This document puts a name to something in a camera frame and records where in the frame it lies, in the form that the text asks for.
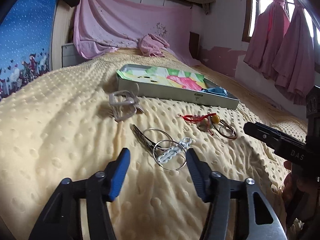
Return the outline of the person's right hand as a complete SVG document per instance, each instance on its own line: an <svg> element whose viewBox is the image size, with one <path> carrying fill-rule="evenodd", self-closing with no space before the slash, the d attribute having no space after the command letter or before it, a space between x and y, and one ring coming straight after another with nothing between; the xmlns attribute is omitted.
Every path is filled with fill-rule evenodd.
<svg viewBox="0 0 320 240"><path fill-rule="evenodd" d="M292 163L290 161L286 160L286 161L284 161L284 167L287 170L291 171ZM290 172L284 180L284 188L283 188L283 194L282 194L284 202L291 200L294 192L295 192L294 183L293 183L293 179L292 179L292 174Z"/></svg>

